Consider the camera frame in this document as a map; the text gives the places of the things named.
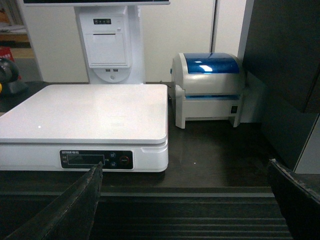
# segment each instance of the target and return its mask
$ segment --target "blue printer cover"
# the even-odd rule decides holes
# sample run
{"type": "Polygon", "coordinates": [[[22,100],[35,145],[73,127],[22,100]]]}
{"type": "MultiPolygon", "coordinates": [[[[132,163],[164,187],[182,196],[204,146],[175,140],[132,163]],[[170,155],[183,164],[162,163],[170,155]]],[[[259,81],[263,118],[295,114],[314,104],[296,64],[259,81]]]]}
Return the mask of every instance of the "blue printer cover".
{"type": "Polygon", "coordinates": [[[223,52],[184,53],[189,74],[238,74],[237,62],[223,52]]]}

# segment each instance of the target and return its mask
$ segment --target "ridged black surface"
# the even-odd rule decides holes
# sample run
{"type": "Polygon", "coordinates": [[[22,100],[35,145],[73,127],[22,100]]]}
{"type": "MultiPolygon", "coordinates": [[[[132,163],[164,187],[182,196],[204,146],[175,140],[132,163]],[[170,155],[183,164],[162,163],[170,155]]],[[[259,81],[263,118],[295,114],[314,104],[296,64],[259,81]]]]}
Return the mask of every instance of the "ridged black surface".
{"type": "Polygon", "coordinates": [[[112,198],[91,240],[292,239],[274,198],[112,198]]]}

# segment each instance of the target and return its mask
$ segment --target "dark countertop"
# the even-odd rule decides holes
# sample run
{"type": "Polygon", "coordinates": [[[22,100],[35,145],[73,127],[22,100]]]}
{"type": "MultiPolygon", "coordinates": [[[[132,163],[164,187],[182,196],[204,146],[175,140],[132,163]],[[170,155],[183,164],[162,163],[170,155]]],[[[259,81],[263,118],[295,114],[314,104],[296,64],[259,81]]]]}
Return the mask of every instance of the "dark countertop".
{"type": "MultiPolygon", "coordinates": [[[[29,90],[15,97],[0,98],[0,112],[48,85],[30,82],[29,90]]],[[[168,108],[169,164],[164,172],[104,172],[103,195],[265,193],[271,189],[266,167],[277,153],[260,132],[260,125],[228,121],[187,121],[175,126],[168,108]]],[[[83,172],[1,171],[0,195],[56,196],[83,172]]]]}

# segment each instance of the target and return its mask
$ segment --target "red button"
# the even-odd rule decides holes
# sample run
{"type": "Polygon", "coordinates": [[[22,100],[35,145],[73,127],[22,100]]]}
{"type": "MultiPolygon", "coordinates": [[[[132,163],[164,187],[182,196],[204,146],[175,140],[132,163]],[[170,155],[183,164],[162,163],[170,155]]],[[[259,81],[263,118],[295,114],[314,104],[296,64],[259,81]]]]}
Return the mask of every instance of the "red button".
{"type": "Polygon", "coordinates": [[[130,159],[127,156],[121,156],[120,157],[120,163],[122,165],[128,165],[130,163],[130,159]]]}

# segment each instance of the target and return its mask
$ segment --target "scale lcd screen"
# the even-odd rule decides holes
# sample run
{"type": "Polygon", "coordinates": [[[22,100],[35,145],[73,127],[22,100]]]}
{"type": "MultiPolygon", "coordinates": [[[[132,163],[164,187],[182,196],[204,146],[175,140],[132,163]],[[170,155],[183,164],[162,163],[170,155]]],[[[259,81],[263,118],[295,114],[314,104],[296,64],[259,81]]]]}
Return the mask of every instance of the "scale lcd screen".
{"type": "Polygon", "coordinates": [[[23,0],[27,6],[164,5],[170,0],[23,0]]]}
{"type": "Polygon", "coordinates": [[[104,155],[79,155],[79,154],[68,154],[67,160],[69,165],[96,165],[99,162],[105,164],[104,155]]]}

